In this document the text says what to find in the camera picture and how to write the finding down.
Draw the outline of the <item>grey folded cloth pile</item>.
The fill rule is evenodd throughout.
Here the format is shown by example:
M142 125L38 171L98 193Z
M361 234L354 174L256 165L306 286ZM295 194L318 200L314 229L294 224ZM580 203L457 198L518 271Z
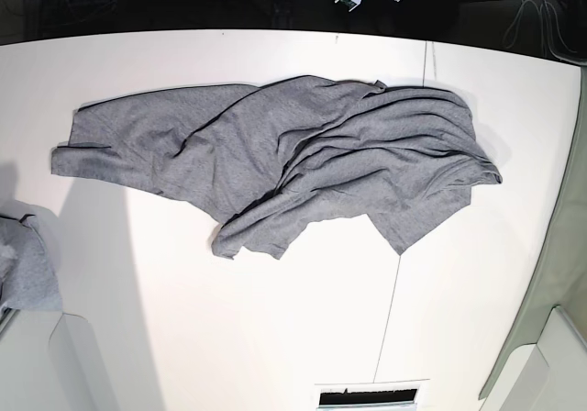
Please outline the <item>grey folded cloth pile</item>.
M1 310L62 310L57 218L17 200L1 204Z

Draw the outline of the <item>grey t-shirt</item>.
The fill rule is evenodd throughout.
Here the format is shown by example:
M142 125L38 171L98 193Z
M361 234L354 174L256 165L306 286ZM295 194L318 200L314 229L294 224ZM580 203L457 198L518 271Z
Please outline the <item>grey t-shirt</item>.
M83 106L51 170L195 206L226 259L277 259L308 225L360 216L403 253L502 181L457 94L316 76Z

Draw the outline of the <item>green chair at right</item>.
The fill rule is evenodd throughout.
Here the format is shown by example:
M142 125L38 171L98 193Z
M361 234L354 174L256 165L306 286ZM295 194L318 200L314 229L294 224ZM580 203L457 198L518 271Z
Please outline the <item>green chair at right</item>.
M586 68L569 156L547 234L522 304L479 397L486 399L509 356L538 341L550 312L574 294L586 274Z

